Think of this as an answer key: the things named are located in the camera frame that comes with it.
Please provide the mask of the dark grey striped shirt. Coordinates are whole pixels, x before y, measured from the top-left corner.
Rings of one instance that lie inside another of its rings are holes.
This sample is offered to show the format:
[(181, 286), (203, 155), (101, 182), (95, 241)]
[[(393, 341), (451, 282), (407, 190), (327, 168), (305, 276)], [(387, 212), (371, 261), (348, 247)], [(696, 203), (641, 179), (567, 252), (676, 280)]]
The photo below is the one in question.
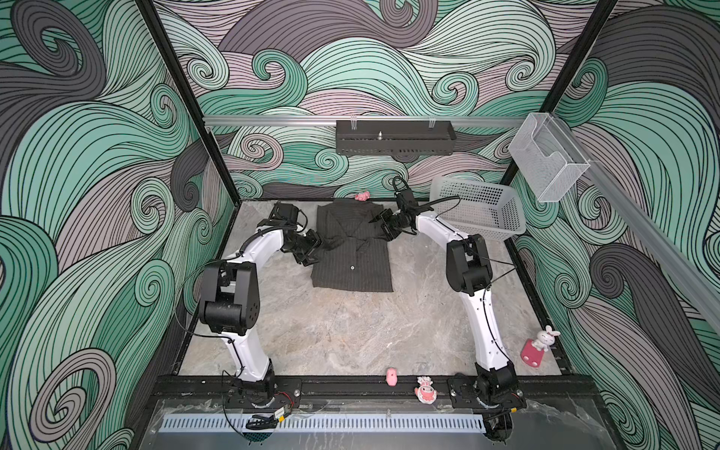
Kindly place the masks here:
[(389, 251), (381, 225), (384, 208), (374, 202), (340, 199), (317, 209), (316, 231), (322, 238), (312, 284), (347, 292), (391, 293)]

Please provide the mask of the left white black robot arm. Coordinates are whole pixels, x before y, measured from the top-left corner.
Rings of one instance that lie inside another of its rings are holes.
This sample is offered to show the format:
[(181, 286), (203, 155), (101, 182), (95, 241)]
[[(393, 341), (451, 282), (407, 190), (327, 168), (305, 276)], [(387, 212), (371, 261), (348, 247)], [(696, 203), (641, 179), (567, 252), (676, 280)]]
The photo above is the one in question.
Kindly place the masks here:
[(255, 398), (276, 395), (272, 361), (255, 329), (261, 312), (259, 275), (277, 252), (290, 254), (300, 266), (319, 262), (322, 238), (301, 219), (293, 204), (277, 202), (254, 234), (226, 259), (210, 262), (202, 273), (199, 320), (223, 341), (236, 365), (234, 385)]

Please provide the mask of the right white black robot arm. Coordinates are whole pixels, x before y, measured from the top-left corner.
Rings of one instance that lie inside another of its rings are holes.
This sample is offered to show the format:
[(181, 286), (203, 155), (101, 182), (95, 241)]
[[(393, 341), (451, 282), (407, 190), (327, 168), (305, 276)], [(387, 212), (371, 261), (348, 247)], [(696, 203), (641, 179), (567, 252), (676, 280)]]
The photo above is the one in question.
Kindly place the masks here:
[(444, 249), (445, 279), (462, 301), (474, 339), (475, 390), (481, 401), (494, 405), (515, 395), (518, 377), (494, 314), (494, 274), (485, 239), (443, 219), (433, 210), (436, 202), (418, 204), (408, 189), (396, 194), (396, 203), (397, 211), (382, 210), (371, 221), (379, 225), (386, 241), (401, 234), (423, 234)]

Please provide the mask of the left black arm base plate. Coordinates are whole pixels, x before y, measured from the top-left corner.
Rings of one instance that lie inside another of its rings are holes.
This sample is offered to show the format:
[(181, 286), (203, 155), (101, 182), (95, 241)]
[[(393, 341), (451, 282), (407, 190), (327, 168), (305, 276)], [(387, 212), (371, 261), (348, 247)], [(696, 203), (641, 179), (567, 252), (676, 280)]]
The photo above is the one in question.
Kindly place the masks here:
[(231, 380), (223, 405), (244, 411), (269, 411), (288, 406), (294, 408), (301, 397), (299, 378), (277, 377), (269, 381), (247, 382)]

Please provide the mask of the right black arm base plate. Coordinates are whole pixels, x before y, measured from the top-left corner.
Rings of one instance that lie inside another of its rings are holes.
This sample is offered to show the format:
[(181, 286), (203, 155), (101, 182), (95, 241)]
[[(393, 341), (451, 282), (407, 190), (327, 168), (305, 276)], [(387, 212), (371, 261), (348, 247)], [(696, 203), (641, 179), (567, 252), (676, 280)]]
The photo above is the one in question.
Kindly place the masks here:
[(519, 395), (517, 378), (498, 382), (457, 374), (447, 384), (454, 408), (495, 413), (527, 407), (525, 397)]

